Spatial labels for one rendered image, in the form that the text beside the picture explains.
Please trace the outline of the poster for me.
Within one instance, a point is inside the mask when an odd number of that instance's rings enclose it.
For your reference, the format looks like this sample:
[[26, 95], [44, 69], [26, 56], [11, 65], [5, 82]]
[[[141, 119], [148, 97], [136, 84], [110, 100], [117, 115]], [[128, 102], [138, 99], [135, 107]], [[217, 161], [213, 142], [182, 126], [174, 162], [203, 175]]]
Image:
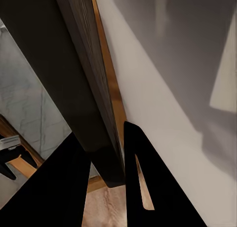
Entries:
[[0, 0], [0, 18], [107, 187], [125, 185], [93, 1]]

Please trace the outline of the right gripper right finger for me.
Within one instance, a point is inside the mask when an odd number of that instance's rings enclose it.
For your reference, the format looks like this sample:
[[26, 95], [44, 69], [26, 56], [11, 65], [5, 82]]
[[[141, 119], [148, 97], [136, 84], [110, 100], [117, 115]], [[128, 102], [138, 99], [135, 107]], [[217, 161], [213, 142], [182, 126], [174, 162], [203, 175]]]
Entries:
[[[154, 210], [143, 207], [136, 158]], [[127, 227], [207, 227], [142, 129], [124, 122]]]

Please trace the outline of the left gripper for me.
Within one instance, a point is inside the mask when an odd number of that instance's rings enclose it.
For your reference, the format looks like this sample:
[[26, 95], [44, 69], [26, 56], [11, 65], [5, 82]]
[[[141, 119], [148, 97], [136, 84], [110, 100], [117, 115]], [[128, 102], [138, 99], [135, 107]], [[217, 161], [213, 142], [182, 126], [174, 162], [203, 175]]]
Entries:
[[[4, 135], [0, 135], [0, 139], [3, 139]], [[5, 162], [11, 161], [21, 155], [21, 158], [28, 162], [35, 169], [37, 168], [37, 163], [29, 153], [29, 151], [25, 150], [24, 146], [18, 145], [13, 150], [2, 150], [0, 151], [0, 173], [10, 178], [11, 180], [15, 180], [16, 176], [12, 173], [12, 171], [7, 167]]]

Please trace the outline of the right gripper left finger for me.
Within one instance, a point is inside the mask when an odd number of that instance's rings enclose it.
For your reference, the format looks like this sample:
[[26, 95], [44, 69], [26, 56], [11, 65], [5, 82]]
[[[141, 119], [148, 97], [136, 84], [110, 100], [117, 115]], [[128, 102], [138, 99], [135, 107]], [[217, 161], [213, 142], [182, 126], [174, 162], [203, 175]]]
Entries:
[[0, 227], [81, 227], [90, 166], [72, 132], [0, 210]]

